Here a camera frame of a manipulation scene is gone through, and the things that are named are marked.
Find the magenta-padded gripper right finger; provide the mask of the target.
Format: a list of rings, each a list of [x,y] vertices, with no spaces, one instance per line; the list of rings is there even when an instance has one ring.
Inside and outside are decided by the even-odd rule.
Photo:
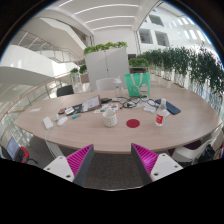
[[[131,154],[144,185],[182,169],[168,154],[157,154],[138,144],[131,144]]]

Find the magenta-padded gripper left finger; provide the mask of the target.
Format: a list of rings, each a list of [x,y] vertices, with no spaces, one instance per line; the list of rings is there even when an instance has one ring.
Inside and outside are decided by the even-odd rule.
[[[67,157],[58,156],[44,170],[82,186],[93,156],[94,145],[90,144]]]

